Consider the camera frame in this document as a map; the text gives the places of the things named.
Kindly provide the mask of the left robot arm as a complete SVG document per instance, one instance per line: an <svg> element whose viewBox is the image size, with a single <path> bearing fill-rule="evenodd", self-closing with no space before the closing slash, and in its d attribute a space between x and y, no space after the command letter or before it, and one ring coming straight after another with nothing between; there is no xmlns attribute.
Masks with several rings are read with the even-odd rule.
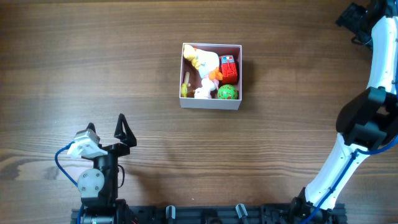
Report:
<svg viewBox="0 0 398 224"><path fill-rule="evenodd" d="M93 162L93 167L83 171L77 181L81 193L81 208L76 217L77 224L116 224L138 223L139 220L124 199L118 198L118 173L124 168L118 159L130 154L137 146L137 140L128 126L125 116L118 117L114 137L118 143L102 146L93 123L78 132L69 155Z"/></svg>

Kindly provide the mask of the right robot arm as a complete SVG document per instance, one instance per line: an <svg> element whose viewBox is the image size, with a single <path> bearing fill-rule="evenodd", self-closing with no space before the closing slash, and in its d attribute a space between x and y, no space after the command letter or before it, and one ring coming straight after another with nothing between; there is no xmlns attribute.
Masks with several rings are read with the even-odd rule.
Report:
<svg viewBox="0 0 398 224"><path fill-rule="evenodd" d="M336 120L335 145L317 176L295 197L289 222L326 223L349 178L369 156L397 144L397 1L352 3L336 20L373 52L367 88Z"/></svg>

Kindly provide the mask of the pink hat doll figure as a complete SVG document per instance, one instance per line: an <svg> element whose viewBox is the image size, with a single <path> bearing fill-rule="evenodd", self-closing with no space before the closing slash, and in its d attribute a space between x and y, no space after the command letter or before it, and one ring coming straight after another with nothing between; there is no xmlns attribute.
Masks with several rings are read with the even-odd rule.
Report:
<svg viewBox="0 0 398 224"><path fill-rule="evenodd" d="M194 93L194 98L198 99L212 99L211 92L218 90L219 81L204 78L201 80L201 87L197 88Z"/></svg>

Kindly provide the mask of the wooden rattle drum toy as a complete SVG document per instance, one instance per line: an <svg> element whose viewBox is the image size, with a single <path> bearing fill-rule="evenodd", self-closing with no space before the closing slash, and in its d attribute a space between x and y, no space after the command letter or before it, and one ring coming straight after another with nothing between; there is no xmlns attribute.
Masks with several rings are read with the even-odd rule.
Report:
<svg viewBox="0 0 398 224"><path fill-rule="evenodd" d="M195 90L189 90L189 88L191 87L189 79L190 79L190 73L185 72L183 76L183 82L180 88L180 96L183 98L193 98L195 94Z"/></svg>

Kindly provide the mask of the green patterned ball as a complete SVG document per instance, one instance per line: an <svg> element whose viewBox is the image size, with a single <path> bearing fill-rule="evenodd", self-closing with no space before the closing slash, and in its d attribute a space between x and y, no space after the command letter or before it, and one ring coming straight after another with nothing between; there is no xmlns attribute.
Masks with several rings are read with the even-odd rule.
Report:
<svg viewBox="0 0 398 224"><path fill-rule="evenodd" d="M233 85L227 84L219 87L217 98L222 100L237 100L239 93Z"/></svg>

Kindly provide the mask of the white plush duck toy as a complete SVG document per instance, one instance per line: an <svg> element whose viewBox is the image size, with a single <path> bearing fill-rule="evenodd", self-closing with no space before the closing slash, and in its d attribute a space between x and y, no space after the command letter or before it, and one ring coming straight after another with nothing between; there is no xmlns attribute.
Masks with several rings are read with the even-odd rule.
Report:
<svg viewBox="0 0 398 224"><path fill-rule="evenodd" d="M198 70L202 79L206 77L211 81L221 81L223 79L223 74L220 72L220 59L218 54L185 44L183 46L183 57Z"/></svg>

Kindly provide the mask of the red toy car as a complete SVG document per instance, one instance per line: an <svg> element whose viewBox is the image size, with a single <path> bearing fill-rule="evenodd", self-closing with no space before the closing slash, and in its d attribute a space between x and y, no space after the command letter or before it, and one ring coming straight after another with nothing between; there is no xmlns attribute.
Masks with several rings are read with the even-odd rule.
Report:
<svg viewBox="0 0 398 224"><path fill-rule="evenodd" d="M232 55L220 56L220 68L224 84L235 84L238 81L238 71Z"/></svg>

